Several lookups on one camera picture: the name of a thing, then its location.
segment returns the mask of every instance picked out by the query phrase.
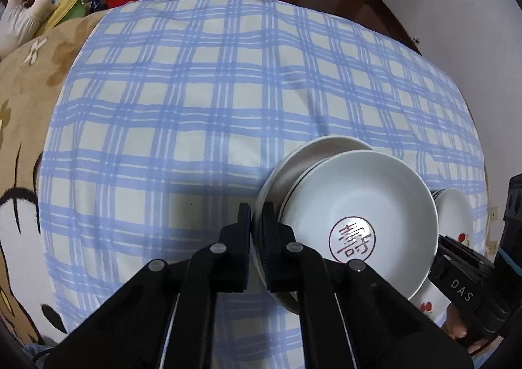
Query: plaid fabric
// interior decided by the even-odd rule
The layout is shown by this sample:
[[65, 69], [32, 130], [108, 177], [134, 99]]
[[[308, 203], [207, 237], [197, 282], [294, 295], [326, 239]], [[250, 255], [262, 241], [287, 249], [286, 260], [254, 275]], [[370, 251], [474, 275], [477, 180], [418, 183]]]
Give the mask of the plaid fabric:
[[[40, 171], [49, 273], [67, 329], [148, 260], [177, 261], [326, 134], [457, 187], [484, 248], [477, 132], [455, 84], [401, 44], [271, 0], [144, 0], [106, 15], [54, 110]], [[215, 367], [304, 365], [299, 320], [263, 291], [221, 294]]]

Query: brown blanket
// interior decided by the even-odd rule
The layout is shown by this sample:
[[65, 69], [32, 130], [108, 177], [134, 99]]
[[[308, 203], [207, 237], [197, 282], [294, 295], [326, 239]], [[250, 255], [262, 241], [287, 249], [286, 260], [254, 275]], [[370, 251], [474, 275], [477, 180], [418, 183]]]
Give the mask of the brown blanket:
[[[37, 177], [64, 79], [102, 17], [67, 21], [0, 63], [0, 319], [24, 345], [65, 336], [46, 272]], [[34, 64], [24, 63], [45, 39]]]

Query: white bowl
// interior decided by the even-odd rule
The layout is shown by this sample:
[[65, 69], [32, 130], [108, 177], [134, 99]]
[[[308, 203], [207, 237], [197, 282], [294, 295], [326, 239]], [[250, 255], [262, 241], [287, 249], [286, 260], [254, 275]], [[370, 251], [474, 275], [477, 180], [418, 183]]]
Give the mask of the white bowl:
[[443, 189], [435, 198], [440, 234], [471, 245], [473, 212], [466, 196], [458, 189]]
[[438, 245], [437, 210], [406, 164], [376, 151], [343, 152], [305, 176], [281, 215], [324, 258], [359, 258], [410, 299]]

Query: ceramic plate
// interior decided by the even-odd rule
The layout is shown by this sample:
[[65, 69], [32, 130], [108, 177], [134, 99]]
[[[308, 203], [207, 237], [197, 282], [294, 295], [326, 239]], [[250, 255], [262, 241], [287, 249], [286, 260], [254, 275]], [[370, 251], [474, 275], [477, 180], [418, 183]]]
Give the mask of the ceramic plate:
[[[458, 189], [442, 189], [433, 193], [438, 213], [438, 228], [442, 236], [449, 236], [470, 246], [473, 234], [473, 215], [466, 196]], [[411, 299], [411, 303], [440, 324], [450, 304], [428, 279]]]
[[423, 180], [376, 151], [344, 152], [308, 173], [290, 195], [281, 223], [324, 258], [358, 258], [410, 299], [438, 245], [437, 210]]
[[284, 206], [286, 205], [286, 203], [288, 202], [288, 198], [290, 198], [290, 195], [292, 195], [292, 192], [293, 190], [296, 188], [297, 185], [299, 185], [299, 183], [301, 183], [301, 180], [304, 179], [304, 177], [310, 173], [317, 165], [321, 164], [324, 160], [321, 160], [321, 161], [318, 161], [316, 162], [312, 167], [309, 167], [308, 169], [305, 170], [305, 172], [303, 174], [301, 174], [301, 176], [298, 177], [298, 179], [294, 182], [294, 184], [292, 185], [292, 187], [290, 188], [290, 190], [288, 191], [288, 193], [286, 194], [286, 197], [284, 197], [283, 199], [283, 203], [281, 204], [281, 209], [279, 210], [279, 213], [277, 215], [277, 220], [280, 221], [281, 220], [281, 214], [283, 214], [283, 211], [284, 211]]
[[[278, 164], [263, 184], [254, 207], [254, 229], [259, 223], [261, 211], [265, 202], [272, 202], [276, 215], [279, 214], [283, 200], [292, 185], [307, 169], [320, 161], [342, 152], [353, 150], [371, 150], [372, 147], [362, 140], [349, 136], [328, 135], [311, 140], [291, 152]], [[259, 255], [252, 246], [252, 261], [263, 283], [265, 277], [259, 263]], [[276, 297], [281, 305], [296, 313], [297, 303], [290, 294], [280, 294]]]

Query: cartoon character print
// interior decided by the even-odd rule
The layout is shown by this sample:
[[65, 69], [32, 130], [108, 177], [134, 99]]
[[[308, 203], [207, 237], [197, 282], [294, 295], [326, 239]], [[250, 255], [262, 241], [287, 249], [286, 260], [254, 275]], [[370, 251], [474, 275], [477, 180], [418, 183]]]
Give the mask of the cartoon character print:
[[0, 197], [0, 318], [22, 345], [52, 345], [66, 331], [52, 307], [55, 301], [40, 237], [36, 182], [41, 155], [32, 170], [32, 190], [20, 187], [20, 148], [14, 185]]

